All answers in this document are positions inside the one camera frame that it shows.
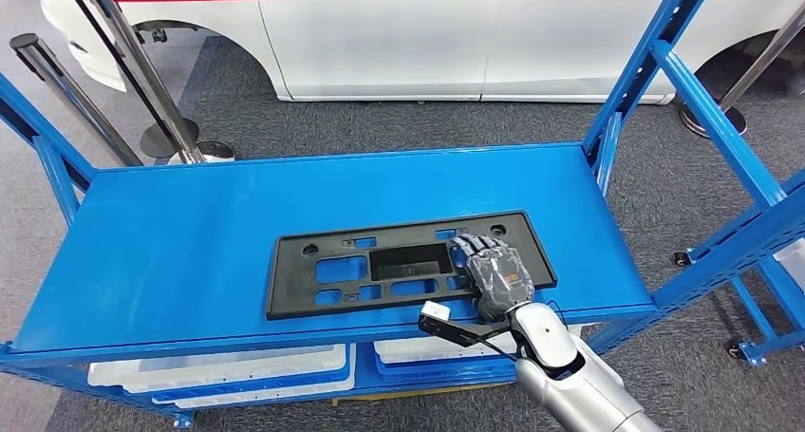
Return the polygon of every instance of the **black plastic panel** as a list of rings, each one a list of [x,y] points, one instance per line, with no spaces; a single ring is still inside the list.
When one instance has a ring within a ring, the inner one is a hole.
[[[277,239],[266,315],[287,318],[477,295],[456,267],[450,242],[463,232],[502,238],[519,250],[536,288],[556,284],[520,212],[291,235]]]

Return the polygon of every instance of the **car body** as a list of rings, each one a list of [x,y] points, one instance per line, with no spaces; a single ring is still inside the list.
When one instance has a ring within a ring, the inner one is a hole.
[[[661,0],[118,0],[132,25],[207,28],[285,101],[603,101]],[[41,0],[94,79],[125,89],[72,0]],[[802,0],[705,0],[677,51],[692,69],[780,28]],[[662,73],[644,103],[667,103]]]

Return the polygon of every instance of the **white tray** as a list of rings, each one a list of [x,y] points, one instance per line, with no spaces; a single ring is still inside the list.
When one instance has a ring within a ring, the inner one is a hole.
[[[515,343],[515,339],[512,338],[510,332],[495,336],[489,339],[489,342],[510,354],[517,351],[517,343]],[[465,348],[439,337],[383,340],[375,342],[375,351],[384,364],[472,358],[497,354],[496,351],[483,344],[475,344]]]
[[[154,401],[154,404],[176,404],[179,408],[197,408],[201,406],[241,404],[244,402],[258,402],[268,399],[282,399],[286,397],[308,396],[326,392],[349,391],[355,387],[355,344],[349,346],[349,377],[342,382],[320,383],[317,385],[299,385],[279,387],[275,389],[261,389],[256,391],[237,392],[233,394],[219,394],[216,396],[193,397],[171,402]]]
[[[214,385],[335,370],[346,364],[346,346],[263,349],[173,358],[135,359],[89,366],[93,386],[122,385],[133,393]]]
[[[777,260],[791,278],[805,291],[805,239],[802,237],[775,255]]]

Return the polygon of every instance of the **blue shelf surface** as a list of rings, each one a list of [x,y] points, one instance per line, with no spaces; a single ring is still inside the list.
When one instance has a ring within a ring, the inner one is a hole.
[[[655,310],[579,143],[126,168],[93,179],[4,358],[421,336],[420,306],[267,320],[276,238],[509,211],[527,213],[558,279],[535,300],[571,324]]]

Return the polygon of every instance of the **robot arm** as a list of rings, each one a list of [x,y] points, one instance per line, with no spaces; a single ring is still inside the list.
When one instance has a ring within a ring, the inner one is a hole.
[[[481,290],[478,313],[491,325],[450,322],[449,309],[428,303],[420,329],[465,347],[510,330],[519,343],[517,383],[570,432],[662,431],[607,363],[570,334],[550,307],[531,302],[534,284],[516,249],[488,236],[453,241]]]

